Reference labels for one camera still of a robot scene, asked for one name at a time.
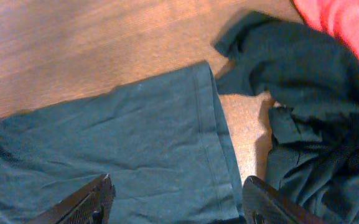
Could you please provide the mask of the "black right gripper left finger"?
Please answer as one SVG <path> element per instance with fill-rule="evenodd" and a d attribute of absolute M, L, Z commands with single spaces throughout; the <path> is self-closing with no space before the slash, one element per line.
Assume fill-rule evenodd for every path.
<path fill-rule="evenodd" d="M 102 174 L 26 224 L 107 224 L 115 186 Z"/>

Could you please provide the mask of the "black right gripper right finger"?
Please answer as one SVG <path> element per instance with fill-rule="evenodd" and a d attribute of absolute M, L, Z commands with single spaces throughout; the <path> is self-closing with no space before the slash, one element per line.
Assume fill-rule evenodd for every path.
<path fill-rule="evenodd" d="M 248 224 L 324 224 L 254 175 L 246 178 L 242 198 Z"/>

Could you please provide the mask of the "dark green t-shirt white letters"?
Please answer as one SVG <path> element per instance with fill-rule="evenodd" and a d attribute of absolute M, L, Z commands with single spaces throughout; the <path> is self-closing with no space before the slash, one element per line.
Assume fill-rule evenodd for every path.
<path fill-rule="evenodd" d="M 210 66 L 0 120 L 0 223 L 21 223 L 101 174 L 111 223 L 243 218 L 241 179 Z"/>

